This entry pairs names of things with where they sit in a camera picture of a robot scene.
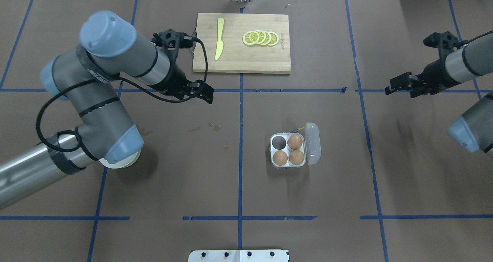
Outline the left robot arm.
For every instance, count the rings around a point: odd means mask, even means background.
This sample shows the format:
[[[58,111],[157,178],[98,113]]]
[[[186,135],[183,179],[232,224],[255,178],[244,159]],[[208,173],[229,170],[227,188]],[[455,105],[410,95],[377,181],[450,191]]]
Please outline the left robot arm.
[[[39,144],[1,165],[1,208],[15,204],[99,160],[121,162],[143,148],[143,138],[112,87],[128,83],[167,103],[199,98],[211,104],[207,77],[189,81],[176,64],[180,49],[197,37],[166,30],[147,40],[134,26],[108,10],[83,24],[79,44],[51,60],[40,74],[52,97],[40,109],[35,131]],[[42,134],[44,112],[58,99],[69,100],[82,120],[74,129]]]

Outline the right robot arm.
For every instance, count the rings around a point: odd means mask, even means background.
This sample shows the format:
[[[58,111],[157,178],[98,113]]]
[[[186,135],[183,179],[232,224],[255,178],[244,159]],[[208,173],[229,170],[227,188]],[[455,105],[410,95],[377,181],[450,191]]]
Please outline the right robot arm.
[[[410,71],[391,78],[385,88],[387,95],[407,91],[411,98],[436,95],[453,87],[492,74],[492,32],[468,40],[460,40],[450,32],[432,33],[424,45],[438,51],[438,59],[420,74]],[[492,92],[476,99],[447,127],[447,133],[470,153],[480,151],[492,156],[493,102]]]

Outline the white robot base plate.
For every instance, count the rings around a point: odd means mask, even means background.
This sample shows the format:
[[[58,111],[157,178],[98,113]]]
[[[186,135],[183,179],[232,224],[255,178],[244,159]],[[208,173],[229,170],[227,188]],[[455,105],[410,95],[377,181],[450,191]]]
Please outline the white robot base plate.
[[[288,250],[196,250],[188,257],[189,262],[289,262]]]

